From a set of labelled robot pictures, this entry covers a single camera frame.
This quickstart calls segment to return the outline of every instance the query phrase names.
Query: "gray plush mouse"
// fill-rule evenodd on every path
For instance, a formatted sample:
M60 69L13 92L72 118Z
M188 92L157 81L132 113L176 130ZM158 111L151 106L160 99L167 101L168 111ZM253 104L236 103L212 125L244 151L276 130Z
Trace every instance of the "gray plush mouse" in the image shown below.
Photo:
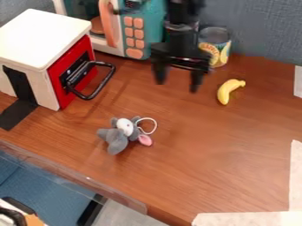
M152 144L152 140L144 134L141 134L136 122L140 117L134 117L129 120L126 118L111 118L112 129L99 129L97 135L109 143L108 153L115 155L122 152L130 141L140 140L140 143L146 146Z

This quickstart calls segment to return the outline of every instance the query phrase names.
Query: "plush toy keychain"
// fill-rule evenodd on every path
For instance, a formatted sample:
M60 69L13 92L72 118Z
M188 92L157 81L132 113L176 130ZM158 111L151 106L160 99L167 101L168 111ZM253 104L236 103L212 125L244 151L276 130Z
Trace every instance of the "plush toy keychain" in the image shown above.
M151 120L155 124L155 128L151 132L145 132L138 123L143 120ZM118 154L125 150L128 146L129 140L137 140L144 146L151 146L152 140L148 136L157 129L157 122L151 117L134 117L129 120L127 118L111 118L112 129L99 129L97 135L104 139L108 144L109 154Z

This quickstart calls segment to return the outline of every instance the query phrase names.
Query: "oven door handle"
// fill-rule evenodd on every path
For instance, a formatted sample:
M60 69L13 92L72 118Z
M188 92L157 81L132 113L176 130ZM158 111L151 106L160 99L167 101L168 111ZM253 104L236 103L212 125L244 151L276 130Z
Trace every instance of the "oven door handle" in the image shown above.
M88 73L90 69L94 66L104 66L111 68L108 75L102 80L100 85L91 93L90 95L84 95L78 90L75 89L75 84L79 83L80 79L83 79L83 74ZM68 91L74 93L76 96L78 96L80 99L85 101L90 101L94 99L106 86L106 84L109 82L109 80L112 78L113 74L116 71L116 66L113 64L105 63L102 61L95 62L95 61L89 61L86 62L84 65L82 65L76 72L74 72L69 78L67 78L66 88Z

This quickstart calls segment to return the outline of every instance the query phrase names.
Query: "yellow banana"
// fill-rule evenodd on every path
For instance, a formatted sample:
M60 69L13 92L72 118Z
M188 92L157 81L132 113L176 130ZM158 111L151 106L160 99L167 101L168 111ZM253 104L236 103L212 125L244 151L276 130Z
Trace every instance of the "yellow banana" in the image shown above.
M245 81L243 80L237 80L237 79L227 80L218 89L217 92L218 101L223 105L227 105L230 99L230 92L232 92L233 90L239 87L244 87L244 86L245 86Z

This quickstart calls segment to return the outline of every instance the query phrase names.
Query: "wooden table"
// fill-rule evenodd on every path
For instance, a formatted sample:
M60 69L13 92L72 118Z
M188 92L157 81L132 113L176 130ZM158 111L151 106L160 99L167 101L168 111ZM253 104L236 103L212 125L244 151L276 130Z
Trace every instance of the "wooden table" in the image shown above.
M294 65L235 55L190 94L186 71L171 69L167 84L157 86L149 62L96 55L117 66L101 94L59 112L38 108L12 131L0 130L1 147L8 150L10 142L117 189L171 225L190 225L202 212L288 209L291 141L302 138ZM230 78L245 79L246 87L222 106L216 90ZM0 111L14 100L0 94ZM111 117L136 115L158 121L154 145L131 144L120 155L108 155L96 130L109 127ZM88 180L61 176L106 192Z

